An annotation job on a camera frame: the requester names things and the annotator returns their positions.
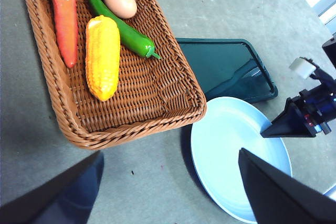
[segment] plate rim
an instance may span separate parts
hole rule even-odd
[[[252,104],[242,100],[242,99],[239,99],[239,98],[235,98],[235,97],[216,97],[214,99],[211,99],[207,102],[207,107],[208,107],[208,110],[207,112],[209,111],[209,106],[208,106],[208,103],[212,103],[214,101],[218,101],[218,100],[236,100],[238,102],[241,102],[241,103],[244,103],[244,104],[247,104],[248,106],[252,107],[256,112],[260,113],[266,120],[269,121],[269,119],[260,111],[258,110],[256,107],[254,107]],[[214,197],[213,193],[209,190],[209,188],[207,187],[207,185],[205,185],[201,179],[201,176],[199,175],[199,172],[198,172],[198,165],[197,165],[197,162],[195,161],[194,159],[194,155],[193,155],[193,128],[194,128],[194,125],[192,125],[192,129],[191,129],[191,136],[190,136],[190,139],[191,139],[191,143],[190,143],[190,149],[191,149],[191,157],[192,157],[192,160],[193,160],[193,164],[194,164],[194,167],[195,167],[195,170],[196,170],[196,174],[202,184],[202,186],[204,187],[204,189],[206,190],[206,192],[209,194],[209,196],[211,197],[211,199],[217,204],[217,206],[219,206],[220,208],[222,208],[225,212],[227,212],[229,215],[231,215],[232,217],[236,218],[237,220],[240,220],[242,222],[245,222],[245,223],[249,223],[249,224],[257,224],[257,221],[252,221],[252,220],[247,220],[247,219],[244,219],[242,217],[239,217],[237,216],[236,214],[232,213],[230,210],[228,210],[226,207],[224,207],[221,203],[219,203],[219,201]],[[289,162],[289,170],[290,170],[290,176],[293,177],[293,170],[292,170],[292,164],[291,164],[291,160],[290,160],[290,157],[289,157],[289,153],[288,153],[288,150],[287,150],[287,147],[282,139],[282,137],[277,137],[281,140],[284,148],[285,148],[285,151],[286,151],[286,154],[287,154],[287,158],[288,158],[288,162]]]

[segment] carrot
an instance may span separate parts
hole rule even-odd
[[[58,48],[66,66],[72,68],[77,61],[76,0],[52,0],[52,4]]]

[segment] basket rim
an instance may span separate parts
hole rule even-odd
[[[198,106],[194,106],[194,108],[197,109],[193,112],[172,116],[170,118],[150,119],[143,122],[120,125],[116,128],[107,129],[106,131],[88,132],[80,125],[79,119],[70,110],[69,103],[65,97],[65,89],[60,78],[59,66],[48,57],[48,47],[57,47],[57,44],[54,42],[53,45],[51,45],[50,40],[47,39],[50,37],[48,34],[51,31],[51,28],[45,24],[45,19],[48,18],[47,13],[42,7],[40,0],[25,1],[47,81],[51,105],[55,111],[61,131],[73,144],[81,148],[98,150],[109,146],[115,146],[126,141],[128,142],[149,134],[185,126],[200,120],[205,115],[206,100],[204,93],[201,91],[196,77],[186,61],[180,46],[173,37],[173,33],[169,24],[166,22],[162,9],[157,1],[154,0],[154,5],[159,13],[157,16],[158,21],[160,22],[160,25],[165,26],[166,31],[170,34],[170,36],[167,36],[169,43],[173,44],[177,50],[179,50],[179,64],[182,65],[183,72],[188,74],[189,81],[194,88],[194,95],[197,96],[197,100],[199,101]]]

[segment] yellow corn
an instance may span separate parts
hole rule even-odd
[[[90,92],[101,101],[118,86],[120,35],[117,24],[100,15],[86,26],[86,79]]]

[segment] green chili pepper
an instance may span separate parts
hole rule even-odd
[[[127,48],[141,57],[149,58],[154,56],[158,59],[161,58],[154,52],[155,45],[150,38],[118,18],[106,7],[102,0],[89,0],[89,3],[97,16],[104,15],[105,17],[110,17],[117,23],[120,32],[120,40]]]

